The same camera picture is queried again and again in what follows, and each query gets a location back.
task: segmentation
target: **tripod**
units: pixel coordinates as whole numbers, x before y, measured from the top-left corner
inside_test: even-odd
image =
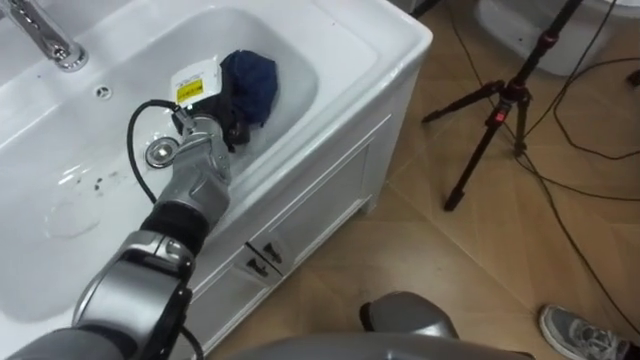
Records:
[[[485,131],[484,136],[473,152],[473,155],[471,155],[471,159],[464,169],[462,176],[460,176],[458,183],[453,188],[445,202],[445,211],[455,210],[464,197],[464,188],[469,182],[471,175],[473,175],[473,171],[478,166],[478,163],[482,159],[487,147],[489,147],[489,144],[491,143],[491,140],[493,140],[496,132],[507,120],[507,116],[509,116],[514,104],[517,105],[518,110],[514,154],[516,157],[520,157],[527,150],[524,138],[527,125],[527,112],[531,102],[531,94],[529,93],[529,89],[527,89],[526,85],[527,80],[538,66],[540,59],[556,44],[556,42],[558,42],[560,32],[565,25],[567,25],[581,4],[582,0],[568,0],[565,3],[549,28],[540,35],[538,43],[525,61],[524,65],[522,65],[522,68],[520,68],[520,71],[508,83],[505,84],[503,80],[489,82],[475,92],[454,101],[444,109],[432,112],[422,120],[423,124],[427,124],[446,114],[458,111],[495,94],[500,96],[498,103],[495,105],[489,115],[489,118],[485,122],[487,130]]]

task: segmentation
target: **chrome faucet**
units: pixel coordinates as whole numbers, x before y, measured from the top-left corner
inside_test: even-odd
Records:
[[[62,71],[78,71],[89,60],[84,48],[67,36],[35,0],[0,0],[0,10]]]

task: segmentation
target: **tiled floor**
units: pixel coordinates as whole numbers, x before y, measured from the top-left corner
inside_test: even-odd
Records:
[[[484,79],[508,77],[521,61],[478,28],[473,1],[455,16]],[[360,331],[359,306],[393,290],[421,294],[447,310],[463,339],[559,359],[538,334],[541,304],[559,303],[627,336],[572,251],[536,179],[509,155],[500,135],[453,213],[444,197],[484,131],[487,103],[429,126],[426,113],[476,88],[443,6],[421,21],[435,42],[421,72],[377,210],[348,222],[219,347],[212,358],[274,339]],[[638,24],[603,59],[638,56]],[[575,141],[610,154],[640,147],[640,93],[624,77],[638,64],[607,67],[581,80],[560,111]],[[535,119],[562,79],[530,81]],[[509,123],[514,126],[514,119]],[[528,139],[548,177],[583,190],[640,197],[640,158],[603,161],[570,148],[552,118]],[[562,217],[611,294],[640,324],[640,203],[581,197],[552,186]],[[366,247],[367,256],[360,249]]]

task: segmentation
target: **sink drain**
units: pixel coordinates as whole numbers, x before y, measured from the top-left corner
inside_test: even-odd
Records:
[[[109,100],[111,98],[111,95],[113,95],[113,92],[111,91],[111,89],[105,85],[98,86],[93,91],[93,93],[100,100]]]
[[[144,154],[147,164],[154,169],[163,169],[171,165],[180,144],[170,137],[154,140]]]

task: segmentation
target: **white toilet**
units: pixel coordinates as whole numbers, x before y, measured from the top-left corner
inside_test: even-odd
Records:
[[[560,34],[556,46],[540,61],[539,67],[552,74],[570,75],[612,1],[584,0]],[[540,33],[551,24],[565,2],[566,0],[479,0],[475,15],[480,25],[492,36],[526,58]],[[639,18],[640,0],[618,0],[581,68],[593,63],[594,57],[622,23]]]

